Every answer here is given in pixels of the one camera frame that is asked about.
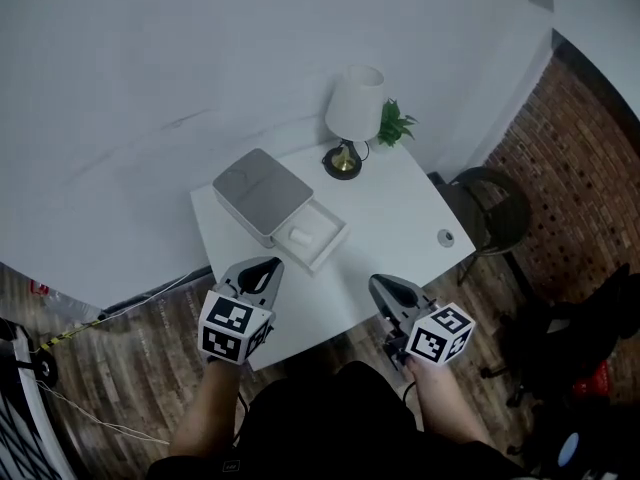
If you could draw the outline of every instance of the black chair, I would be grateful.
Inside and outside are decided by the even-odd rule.
[[[511,254],[507,261],[528,302],[515,320],[501,319],[505,366],[495,371],[483,368],[480,375],[486,379],[512,372],[518,387],[508,406],[518,406],[526,392],[542,400],[562,398],[578,379],[594,374],[618,338],[638,331],[640,274],[629,275],[629,264],[584,302],[550,306],[535,296]]]
[[[483,201],[480,193],[484,184],[497,187],[502,199],[497,203]],[[458,277],[458,286],[479,256],[504,254],[527,234],[531,222],[529,200],[509,176],[486,167],[473,167],[449,184],[436,184],[436,188],[476,247],[470,265]]]

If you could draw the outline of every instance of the red brick wall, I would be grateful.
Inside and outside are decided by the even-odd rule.
[[[639,130],[595,68],[558,53],[487,160],[531,201],[530,233],[514,253],[548,300],[581,302],[625,262],[640,272]],[[640,401],[639,338],[609,360],[614,400]]]

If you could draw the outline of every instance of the wooden floor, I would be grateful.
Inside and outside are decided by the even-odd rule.
[[[68,329],[41,299],[29,292],[26,278],[7,267],[0,270],[0,316],[21,323],[32,337],[46,338]],[[78,334],[52,348],[60,380],[56,389],[103,421],[126,425],[169,440],[185,407],[193,399],[202,373],[196,349],[197,318],[211,277],[168,294]],[[511,313],[521,300],[502,258],[479,261],[462,288],[451,271],[427,287],[441,302],[455,301],[478,322],[464,357],[453,368],[467,399],[481,416],[501,450],[518,444],[531,426],[527,399],[519,409],[505,400],[513,389],[509,376],[482,380],[478,370],[501,360],[495,334],[501,313]],[[372,318],[287,364],[252,372],[244,369],[242,393],[247,401],[289,371],[305,368],[338,369],[361,360],[379,371],[402,394],[408,381],[396,372],[381,351],[384,322]],[[92,423],[63,401],[48,395],[54,418],[66,430],[91,476],[140,478],[149,465],[166,454],[163,445],[144,443]],[[408,405],[418,416],[415,393]],[[237,407],[237,423],[243,411]]]

